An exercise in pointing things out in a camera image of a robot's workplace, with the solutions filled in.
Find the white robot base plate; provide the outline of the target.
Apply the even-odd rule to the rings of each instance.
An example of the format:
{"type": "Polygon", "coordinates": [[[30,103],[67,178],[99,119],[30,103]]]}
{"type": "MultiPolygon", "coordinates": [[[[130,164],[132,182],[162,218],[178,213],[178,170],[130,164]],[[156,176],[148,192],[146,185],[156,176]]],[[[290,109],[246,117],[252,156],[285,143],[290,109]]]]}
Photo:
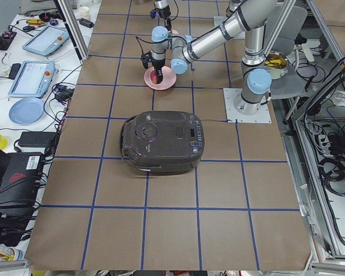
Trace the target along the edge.
{"type": "Polygon", "coordinates": [[[226,117],[232,123],[271,124],[269,105],[265,95],[259,103],[242,99],[242,89],[223,88],[226,117]]]}

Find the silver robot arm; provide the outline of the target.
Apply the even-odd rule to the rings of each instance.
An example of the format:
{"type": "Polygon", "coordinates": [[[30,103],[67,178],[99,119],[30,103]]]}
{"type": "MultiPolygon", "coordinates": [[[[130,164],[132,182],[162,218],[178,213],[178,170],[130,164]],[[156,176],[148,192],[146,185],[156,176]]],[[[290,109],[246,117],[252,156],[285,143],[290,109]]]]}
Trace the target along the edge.
{"type": "Polygon", "coordinates": [[[244,32],[245,47],[241,60],[244,87],[234,101],[234,108],[251,116],[265,105],[272,78],[264,69],[263,49],[266,20],[275,9],[276,1],[241,1],[229,6],[229,16],[213,29],[196,39],[171,31],[170,8],[167,1],[155,1],[155,12],[163,16],[165,25],[151,33],[152,49],[142,55],[146,69],[145,83],[152,89],[165,90],[173,86],[176,76],[188,66],[244,32]]]}
{"type": "Polygon", "coordinates": [[[164,42],[168,33],[172,32],[171,11],[168,1],[154,1],[154,8],[150,11],[149,16],[154,19],[157,15],[163,19],[164,25],[152,30],[151,39],[155,44],[152,47],[151,61],[155,72],[153,82],[160,84],[163,80],[162,68],[165,65],[166,50],[158,43],[164,42]]]}

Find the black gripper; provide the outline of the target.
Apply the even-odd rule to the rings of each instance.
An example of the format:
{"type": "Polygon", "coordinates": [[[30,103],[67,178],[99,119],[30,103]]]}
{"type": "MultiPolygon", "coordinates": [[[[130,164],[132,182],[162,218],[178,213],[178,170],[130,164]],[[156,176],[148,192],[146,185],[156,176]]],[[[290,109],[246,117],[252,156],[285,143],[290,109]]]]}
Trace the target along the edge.
{"type": "Polygon", "coordinates": [[[158,13],[160,18],[167,20],[171,16],[170,7],[166,6],[164,8],[158,8],[158,13]]]}
{"type": "Polygon", "coordinates": [[[166,61],[166,53],[157,53],[154,51],[151,51],[151,62],[154,69],[154,81],[158,81],[158,70],[156,68],[159,68],[159,83],[163,81],[163,71],[162,67],[165,65],[166,61]]]}

